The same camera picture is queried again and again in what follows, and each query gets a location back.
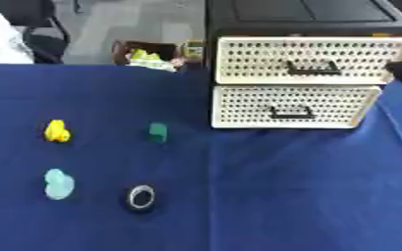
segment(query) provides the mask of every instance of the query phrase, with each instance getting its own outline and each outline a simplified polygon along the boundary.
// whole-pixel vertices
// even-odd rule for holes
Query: yellow toy
[[[67,142],[72,134],[66,129],[64,121],[53,120],[44,131],[45,138],[48,141]]]

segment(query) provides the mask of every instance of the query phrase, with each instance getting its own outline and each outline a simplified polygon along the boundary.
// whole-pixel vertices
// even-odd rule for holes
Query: drawer
[[[218,84],[386,84],[402,37],[222,37]]]
[[[352,128],[381,94],[377,86],[216,86],[216,128]]]

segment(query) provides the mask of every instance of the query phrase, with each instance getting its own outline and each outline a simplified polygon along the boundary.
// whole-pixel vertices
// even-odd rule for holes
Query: black drawer handle
[[[298,69],[291,61],[286,62],[289,75],[341,75],[341,70],[334,61],[328,61],[329,69]]]
[[[279,114],[277,108],[272,106],[270,107],[271,117],[274,120],[311,120],[316,117],[309,106],[300,105],[299,107],[303,108],[306,114]]]

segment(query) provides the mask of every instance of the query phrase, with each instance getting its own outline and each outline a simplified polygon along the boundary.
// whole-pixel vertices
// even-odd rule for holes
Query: gray floor
[[[60,21],[72,36],[66,64],[111,64],[115,39],[181,43],[203,38],[202,0],[55,0]]]

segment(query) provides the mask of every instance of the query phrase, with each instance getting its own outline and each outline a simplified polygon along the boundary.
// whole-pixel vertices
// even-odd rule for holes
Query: black chair
[[[0,0],[0,13],[11,25],[25,26],[23,40],[33,51],[35,63],[62,64],[62,57],[70,44],[70,36],[56,18],[51,0]],[[34,34],[39,27],[55,27],[62,38]]]

